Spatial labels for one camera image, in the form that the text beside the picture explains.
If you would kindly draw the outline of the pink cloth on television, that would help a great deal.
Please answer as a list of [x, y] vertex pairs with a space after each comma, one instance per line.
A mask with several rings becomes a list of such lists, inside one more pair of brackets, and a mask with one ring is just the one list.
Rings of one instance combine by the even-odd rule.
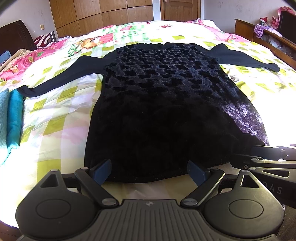
[[281, 13], [282, 12], [287, 12], [287, 13], [290, 13], [292, 15], [295, 16], [295, 11], [288, 7], [288, 6], [282, 6], [278, 9], [277, 11], [277, 17], [276, 16], [272, 16], [271, 20], [270, 20], [270, 26], [276, 30], [280, 24], [280, 17], [281, 17]]

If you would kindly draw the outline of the beige pillow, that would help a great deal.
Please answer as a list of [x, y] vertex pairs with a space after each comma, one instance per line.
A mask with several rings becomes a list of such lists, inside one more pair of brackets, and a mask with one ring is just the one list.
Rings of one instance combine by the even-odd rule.
[[19, 49], [7, 61], [5, 61], [4, 64], [1, 65], [0, 71], [8, 70], [16, 63], [17, 60], [21, 59], [22, 57], [27, 56], [27, 54], [30, 54], [31, 52], [32, 52], [32, 50]]

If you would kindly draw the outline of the red white striped pillow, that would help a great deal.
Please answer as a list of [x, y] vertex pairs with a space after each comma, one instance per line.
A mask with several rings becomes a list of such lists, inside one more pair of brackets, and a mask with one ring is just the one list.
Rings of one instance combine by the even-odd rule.
[[34, 40], [34, 44], [37, 46], [37, 48], [46, 47], [46, 45], [53, 42], [56, 42], [56, 36], [53, 31], [39, 36]]

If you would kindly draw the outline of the brown wooden door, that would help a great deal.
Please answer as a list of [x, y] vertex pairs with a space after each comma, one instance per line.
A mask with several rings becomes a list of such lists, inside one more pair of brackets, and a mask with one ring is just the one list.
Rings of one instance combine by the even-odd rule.
[[201, 17], [201, 0], [160, 0], [161, 19], [192, 21]]

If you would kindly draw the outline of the purple lace cloth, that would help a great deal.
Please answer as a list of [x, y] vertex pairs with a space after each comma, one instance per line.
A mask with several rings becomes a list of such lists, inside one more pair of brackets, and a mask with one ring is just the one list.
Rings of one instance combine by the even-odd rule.
[[257, 24], [254, 27], [254, 33], [255, 33], [256, 37], [260, 39], [263, 36], [264, 30], [268, 30], [268, 29], [269, 29], [269, 26], [262, 26], [260, 24]]

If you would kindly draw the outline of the checkered floral bed quilt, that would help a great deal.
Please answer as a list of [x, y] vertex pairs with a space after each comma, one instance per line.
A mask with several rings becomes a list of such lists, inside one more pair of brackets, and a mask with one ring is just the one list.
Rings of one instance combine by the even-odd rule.
[[[259, 112], [269, 143], [295, 143], [295, 70], [266, 47], [225, 33], [210, 20], [134, 22], [61, 38], [23, 58], [25, 68], [13, 66], [1, 73], [1, 90], [37, 86], [62, 73], [80, 56], [103, 57], [126, 45], [167, 42], [196, 43], [206, 49], [222, 43], [258, 61], [275, 63], [278, 73], [225, 64], [221, 67]], [[101, 75], [93, 74], [25, 99], [20, 145], [1, 161], [2, 222], [16, 226], [17, 205], [47, 171], [71, 173], [83, 165], [90, 116], [101, 81]]]

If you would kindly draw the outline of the wooden wardrobe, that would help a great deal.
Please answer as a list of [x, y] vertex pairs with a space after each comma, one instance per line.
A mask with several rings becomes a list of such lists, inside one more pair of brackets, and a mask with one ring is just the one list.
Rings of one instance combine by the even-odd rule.
[[51, 0], [59, 38], [79, 37], [111, 25], [151, 21], [152, 1]]

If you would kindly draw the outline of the small santa toy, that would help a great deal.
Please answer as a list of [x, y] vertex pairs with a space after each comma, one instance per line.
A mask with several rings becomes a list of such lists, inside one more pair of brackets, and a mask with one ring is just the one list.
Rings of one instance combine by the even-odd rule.
[[267, 24], [267, 20], [268, 20], [268, 17], [267, 16], [262, 17], [262, 18], [259, 19], [259, 24], [261, 26], [265, 26]]

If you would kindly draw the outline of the dark wooden headboard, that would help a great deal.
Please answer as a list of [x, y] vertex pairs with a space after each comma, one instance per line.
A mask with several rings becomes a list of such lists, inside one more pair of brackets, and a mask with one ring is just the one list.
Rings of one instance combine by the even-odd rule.
[[19, 49], [34, 51], [37, 46], [22, 20], [0, 28], [0, 54], [9, 51], [12, 55]]

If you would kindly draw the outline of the wooden side cabinet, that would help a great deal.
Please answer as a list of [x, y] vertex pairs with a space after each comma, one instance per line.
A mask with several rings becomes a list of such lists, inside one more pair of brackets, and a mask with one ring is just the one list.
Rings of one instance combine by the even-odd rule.
[[262, 37], [259, 38], [255, 34], [254, 28], [254, 24], [235, 19], [234, 33], [236, 35], [268, 48], [276, 57], [295, 70], [295, 43], [267, 30], [264, 30]]

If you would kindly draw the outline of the light blue folded towel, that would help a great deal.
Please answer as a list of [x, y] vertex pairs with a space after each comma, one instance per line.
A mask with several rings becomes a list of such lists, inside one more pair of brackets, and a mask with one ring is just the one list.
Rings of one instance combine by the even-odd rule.
[[5, 89], [4, 91], [1, 92], [1, 105], [0, 105], [1, 149], [6, 148], [9, 96], [10, 96], [9, 89]]

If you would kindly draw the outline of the black velvet long-sleeve dress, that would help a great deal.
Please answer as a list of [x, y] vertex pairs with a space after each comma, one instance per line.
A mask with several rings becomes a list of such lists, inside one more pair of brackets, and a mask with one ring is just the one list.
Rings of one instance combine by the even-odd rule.
[[101, 74], [84, 165], [111, 161], [112, 182], [154, 182], [185, 174], [188, 162], [210, 168], [269, 144], [258, 111], [223, 64], [280, 70], [224, 44], [208, 50], [194, 43], [142, 43], [102, 58], [81, 56], [57, 76], [18, 92], [37, 97]]

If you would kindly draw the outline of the black television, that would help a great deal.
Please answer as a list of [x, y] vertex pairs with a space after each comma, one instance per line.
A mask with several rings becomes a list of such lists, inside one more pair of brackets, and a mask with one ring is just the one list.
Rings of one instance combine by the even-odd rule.
[[296, 42], [296, 16], [288, 11], [282, 11], [278, 32], [291, 42]]

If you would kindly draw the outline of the teal folded cloth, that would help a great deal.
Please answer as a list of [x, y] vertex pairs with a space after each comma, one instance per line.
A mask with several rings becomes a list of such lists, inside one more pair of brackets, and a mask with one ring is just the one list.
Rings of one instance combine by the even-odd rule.
[[23, 96], [16, 89], [9, 93], [6, 148], [1, 149], [1, 164], [7, 160], [13, 149], [19, 147], [21, 138]]

